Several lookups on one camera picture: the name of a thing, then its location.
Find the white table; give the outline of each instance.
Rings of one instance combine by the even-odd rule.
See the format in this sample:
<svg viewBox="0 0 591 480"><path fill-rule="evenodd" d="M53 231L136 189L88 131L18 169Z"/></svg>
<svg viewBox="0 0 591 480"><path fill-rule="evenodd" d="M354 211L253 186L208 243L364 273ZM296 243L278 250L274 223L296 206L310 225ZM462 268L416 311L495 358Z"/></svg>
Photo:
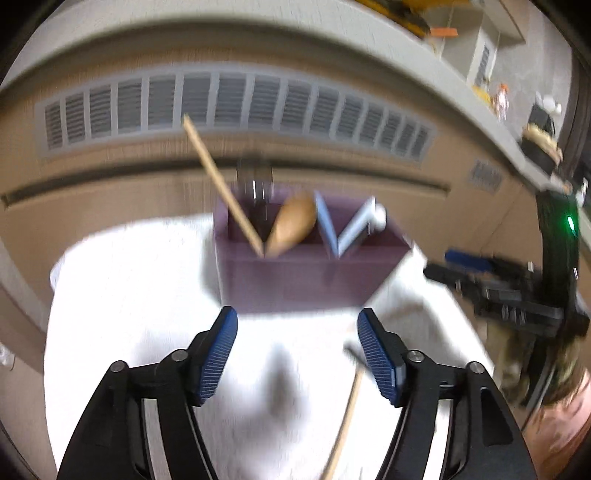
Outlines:
<svg viewBox="0 0 591 480"><path fill-rule="evenodd" d="M189 345L219 309L212 218L160 219L102 232L70 249L52 275L45 356L48 432L59 466L109 365L155 363ZM439 363L492 363L449 291L422 275L415 248L369 306L409 348ZM316 480L345 410L358 309L239 315L216 395L196 409L220 479ZM449 406L441 406L425 478L439 478ZM399 411L363 379L335 479L374 480ZM154 435L153 426L149 434ZM166 478L166 465L155 466Z"/></svg>

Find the black device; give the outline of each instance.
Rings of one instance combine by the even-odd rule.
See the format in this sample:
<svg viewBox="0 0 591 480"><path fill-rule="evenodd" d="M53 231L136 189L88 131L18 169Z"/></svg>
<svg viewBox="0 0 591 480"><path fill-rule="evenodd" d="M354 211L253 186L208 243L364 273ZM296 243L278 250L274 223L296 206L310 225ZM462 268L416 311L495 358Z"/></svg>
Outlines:
<svg viewBox="0 0 591 480"><path fill-rule="evenodd" d="M528 418L540 405L554 372L559 348L585 337L589 317L577 298L579 214L572 195L536 194L542 236L542 270L502 257L475 257L449 251L451 266L429 262L427 278L456 290L474 313L530 334L522 375L529 388L522 405ZM488 273L492 278L479 278Z"/></svg>
<svg viewBox="0 0 591 480"><path fill-rule="evenodd" d="M154 480L142 415L145 398L158 401L171 479L217 480L192 407L214 394L237 328L236 312L224 307L212 328L186 350L154 365L113 363L70 439L58 480ZM359 314L358 332L380 391L392 408L403 409L378 479L423 478L441 399L453 401L442 479L535 479L519 428L481 364L448 367L409 351L371 309Z"/></svg>
<svg viewBox="0 0 591 480"><path fill-rule="evenodd" d="M529 124L538 126L541 130L548 133L548 135L550 135L552 138L556 136L554 120L552 120L550 114L537 103L532 106L530 118L527 122Z"/></svg>

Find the purple box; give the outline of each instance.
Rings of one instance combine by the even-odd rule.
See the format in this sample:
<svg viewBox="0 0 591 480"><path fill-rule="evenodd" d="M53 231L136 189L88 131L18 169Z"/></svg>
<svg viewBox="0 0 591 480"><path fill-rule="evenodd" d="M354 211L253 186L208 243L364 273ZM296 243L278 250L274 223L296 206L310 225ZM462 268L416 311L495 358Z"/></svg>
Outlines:
<svg viewBox="0 0 591 480"><path fill-rule="evenodd" d="M268 206L272 218L292 192L274 186ZM332 195L324 199L337 234L366 200ZM263 259L253 252L221 200L213 223L222 304L239 314L362 307L410 249L388 218L386 230L340 259L329 256L317 226L291 250Z"/></svg>

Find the beige wall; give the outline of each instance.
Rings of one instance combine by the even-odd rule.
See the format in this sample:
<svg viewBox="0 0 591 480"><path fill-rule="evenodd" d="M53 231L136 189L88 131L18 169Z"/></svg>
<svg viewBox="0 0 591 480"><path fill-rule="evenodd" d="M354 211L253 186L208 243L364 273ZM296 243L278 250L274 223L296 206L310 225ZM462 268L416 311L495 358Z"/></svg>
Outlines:
<svg viewBox="0 0 591 480"><path fill-rule="evenodd" d="M16 358L12 370L0 367L0 398L0 419L15 447L40 480L54 480L43 375Z"/></svg>
<svg viewBox="0 0 591 480"><path fill-rule="evenodd" d="M482 16L482 12L463 8L455 9L452 13L450 27L457 28L457 37L446 38L441 57L464 78L468 77L473 63Z"/></svg>
<svg viewBox="0 0 591 480"><path fill-rule="evenodd" d="M236 158L254 151L279 164L299 161L302 168L297 171L275 169L275 179L377 194L409 236L437 259L450 246L479 251L518 197L521 183L511 177L505 160L484 135L435 96L367 57L276 31L204 29L176 25L101 41L55 59L4 92L0 97L0 193L89 168L109 171L118 164L195 158L186 139L174 134L81 148L48 161L35 150L34 105L63 89L121 70L174 61L239 60L347 83L413 111L435 124L438 135L420 166L326 143L260 135L205 136L214 156ZM495 194L468 183L476 160L503 172ZM307 168L312 164L315 170ZM334 166L356 168L363 175L326 171ZM235 172L226 174L231 178ZM440 188L418 186L416 180ZM119 223L210 211L213 195L198 169L81 184L0 212L0 238L26 282L48 306L53 295L49 272L66 248Z"/></svg>
<svg viewBox="0 0 591 480"><path fill-rule="evenodd" d="M530 29L530 0L501 0L524 40Z"/></svg>

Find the ventilation grille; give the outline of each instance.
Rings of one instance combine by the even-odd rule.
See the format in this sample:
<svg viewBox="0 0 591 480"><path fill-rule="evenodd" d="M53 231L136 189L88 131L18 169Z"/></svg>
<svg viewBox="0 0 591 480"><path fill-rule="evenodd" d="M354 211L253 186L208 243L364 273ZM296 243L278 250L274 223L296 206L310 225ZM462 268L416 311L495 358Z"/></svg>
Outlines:
<svg viewBox="0 0 591 480"><path fill-rule="evenodd" d="M480 189L495 193L503 182L503 175L489 163L476 160L468 181Z"/></svg>
<svg viewBox="0 0 591 480"><path fill-rule="evenodd" d="M488 67L488 60L491 56L490 49L485 46L484 50L482 51L482 58L480 59L480 64L478 65L478 72L476 74L476 81L474 84L477 87L481 87L484 83L484 79L486 78L486 69Z"/></svg>
<svg viewBox="0 0 591 480"><path fill-rule="evenodd" d="M274 131L419 162L436 130L392 104L329 80L260 65L210 63L121 74L36 105L47 155L115 138L181 131Z"/></svg>

